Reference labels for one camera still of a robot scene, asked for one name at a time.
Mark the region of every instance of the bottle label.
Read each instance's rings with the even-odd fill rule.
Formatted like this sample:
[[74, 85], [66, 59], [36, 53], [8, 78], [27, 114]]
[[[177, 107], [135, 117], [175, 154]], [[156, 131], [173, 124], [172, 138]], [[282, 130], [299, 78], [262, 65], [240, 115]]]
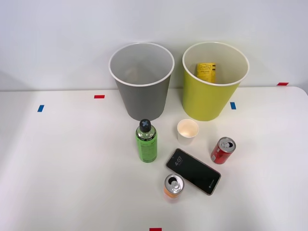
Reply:
[[157, 133], [149, 138], [142, 139], [136, 133], [139, 157], [143, 162], [152, 162], [157, 157]]

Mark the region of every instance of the paper cup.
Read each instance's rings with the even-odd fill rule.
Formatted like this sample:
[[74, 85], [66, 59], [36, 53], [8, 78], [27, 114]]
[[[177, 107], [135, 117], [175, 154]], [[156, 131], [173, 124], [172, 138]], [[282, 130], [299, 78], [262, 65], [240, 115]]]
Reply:
[[172, 54], [154, 43], [130, 44], [109, 61], [126, 110], [136, 120], [154, 120], [162, 114], [173, 69]]
[[190, 144], [199, 132], [199, 126], [191, 119], [184, 119], [178, 123], [178, 141], [182, 145]]
[[[215, 119], [249, 71], [246, 56], [235, 47], [220, 42], [201, 42], [183, 55], [183, 108], [200, 121]], [[195, 75], [198, 63], [216, 63], [216, 83]]]

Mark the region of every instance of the phone screen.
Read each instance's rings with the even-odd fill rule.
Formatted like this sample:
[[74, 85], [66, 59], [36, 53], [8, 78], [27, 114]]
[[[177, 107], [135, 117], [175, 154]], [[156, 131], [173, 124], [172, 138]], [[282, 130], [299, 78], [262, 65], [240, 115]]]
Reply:
[[220, 179], [219, 172], [179, 148], [175, 150], [166, 166], [208, 195], [213, 193]]

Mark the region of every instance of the black bottle cap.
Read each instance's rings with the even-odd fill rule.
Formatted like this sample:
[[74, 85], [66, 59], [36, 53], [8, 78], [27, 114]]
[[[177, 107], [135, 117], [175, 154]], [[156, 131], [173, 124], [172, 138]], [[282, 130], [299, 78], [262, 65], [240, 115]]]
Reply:
[[139, 123], [140, 131], [149, 132], [151, 131], [151, 122], [148, 119], [143, 119]]

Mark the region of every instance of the red can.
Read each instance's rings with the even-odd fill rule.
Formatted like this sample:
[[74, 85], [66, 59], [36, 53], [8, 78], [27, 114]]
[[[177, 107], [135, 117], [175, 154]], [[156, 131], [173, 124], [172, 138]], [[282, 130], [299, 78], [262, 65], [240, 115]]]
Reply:
[[234, 152], [235, 148], [236, 144], [234, 140], [229, 137], [221, 138], [212, 151], [212, 161], [219, 165], [225, 163], [229, 156]]

